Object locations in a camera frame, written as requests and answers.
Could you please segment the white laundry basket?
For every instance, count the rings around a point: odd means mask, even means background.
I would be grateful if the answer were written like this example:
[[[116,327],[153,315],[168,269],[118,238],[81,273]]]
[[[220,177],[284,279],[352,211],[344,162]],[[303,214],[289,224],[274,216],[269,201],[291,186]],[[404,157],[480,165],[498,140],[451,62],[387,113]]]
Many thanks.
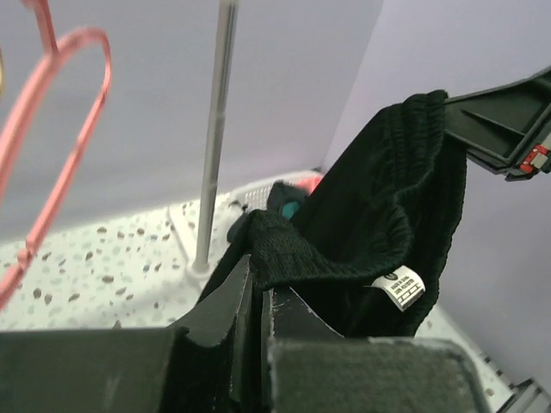
[[[299,170],[270,176],[254,182],[249,182],[243,186],[237,187],[227,194],[229,202],[237,201],[240,206],[247,205],[247,210],[264,209],[269,196],[269,192],[275,182],[285,182],[287,184],[297,185],[302,181],[313,178],[321,178],[322,173],[317,170]]]

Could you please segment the black shorts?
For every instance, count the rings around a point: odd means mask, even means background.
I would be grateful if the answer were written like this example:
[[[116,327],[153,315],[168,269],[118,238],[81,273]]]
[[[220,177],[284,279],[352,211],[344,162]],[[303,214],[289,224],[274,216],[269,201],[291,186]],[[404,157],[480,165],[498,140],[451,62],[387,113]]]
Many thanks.
[[[258,287],[292,287],[344,336],[413,336],[437,301],[466,188],[446,99],[435,90],[379,111],[292,218],[250,213],[203,294],[249,255]]]

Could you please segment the metal clothes rack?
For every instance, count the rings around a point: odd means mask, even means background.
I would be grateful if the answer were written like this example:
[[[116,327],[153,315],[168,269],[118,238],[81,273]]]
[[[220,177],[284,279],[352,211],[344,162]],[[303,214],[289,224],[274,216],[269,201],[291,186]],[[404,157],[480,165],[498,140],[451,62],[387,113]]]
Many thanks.
[[[226,123],[226,104],[238,7],[239,2],[232,0],[224,0],[219,4],[214,72],[197,224],[194,227],[190,225],[191,216],[183,210],[182,206],[173,205],[167,209],[168,218],[174,225],[179,244],[186,256],[185,274],[195,280],[205,280],[210,276],[208,258],[214,225],[214,209]]]

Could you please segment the pink garment in basket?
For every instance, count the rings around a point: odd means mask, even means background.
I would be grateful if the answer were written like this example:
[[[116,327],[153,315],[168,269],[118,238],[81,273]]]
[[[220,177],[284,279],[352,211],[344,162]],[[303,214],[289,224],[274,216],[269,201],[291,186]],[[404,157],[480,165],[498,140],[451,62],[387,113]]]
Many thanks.
[[[306,191],[308,194],[311,194],[315,190],[315,188],[319,185],[322,179],[323,179],[323,176],[321,174],[309,176],[299,180],[296,183],[296,186]]]

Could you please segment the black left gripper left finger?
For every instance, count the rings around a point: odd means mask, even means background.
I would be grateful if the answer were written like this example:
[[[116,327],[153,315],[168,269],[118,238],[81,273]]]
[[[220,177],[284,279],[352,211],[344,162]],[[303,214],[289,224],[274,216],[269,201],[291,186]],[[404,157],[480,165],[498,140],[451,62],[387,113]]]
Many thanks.
[[[1,336],[4,412],[258,412],[247,257],[164,328]]]

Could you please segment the green garment in basket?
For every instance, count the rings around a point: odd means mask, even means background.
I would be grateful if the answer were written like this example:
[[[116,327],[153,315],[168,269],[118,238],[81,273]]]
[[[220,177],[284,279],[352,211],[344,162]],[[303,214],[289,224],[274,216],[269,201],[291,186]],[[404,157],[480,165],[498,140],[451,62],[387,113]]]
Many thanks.
[[[299,209],[300,203],[298,201],[290,201],[280,208],[280,214],[286,219],[291,219]]]

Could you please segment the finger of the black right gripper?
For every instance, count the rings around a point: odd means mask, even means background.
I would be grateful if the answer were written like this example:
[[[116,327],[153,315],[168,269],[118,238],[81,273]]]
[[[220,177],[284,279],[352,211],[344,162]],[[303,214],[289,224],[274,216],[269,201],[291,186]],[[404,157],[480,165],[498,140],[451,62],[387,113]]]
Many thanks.
[[[500,87],[449,98],[446,134],[467,157],[507,181],[550,172],[550,69]]]

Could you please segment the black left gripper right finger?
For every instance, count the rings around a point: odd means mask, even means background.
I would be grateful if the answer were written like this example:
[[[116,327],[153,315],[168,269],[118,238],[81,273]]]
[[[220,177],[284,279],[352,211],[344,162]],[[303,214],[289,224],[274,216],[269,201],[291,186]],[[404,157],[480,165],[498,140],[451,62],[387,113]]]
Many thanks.
[[[439,338],[347,339],[289,288],[264,295],[272,412],[488,412],[472,358]]]

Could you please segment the pink hanger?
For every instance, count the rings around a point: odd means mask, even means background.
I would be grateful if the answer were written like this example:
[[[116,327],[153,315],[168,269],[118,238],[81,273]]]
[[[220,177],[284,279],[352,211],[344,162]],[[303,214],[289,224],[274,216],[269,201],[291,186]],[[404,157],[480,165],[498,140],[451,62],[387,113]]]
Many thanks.
[[[59,215],[113,77],[104,29],[56,28],[48,1],[1,3],[1,240],[21,242],[1,265],[1,304],[21,285]],[[54,107],[70,63],[92,59],[79,87],[83,107],[70,120]]]

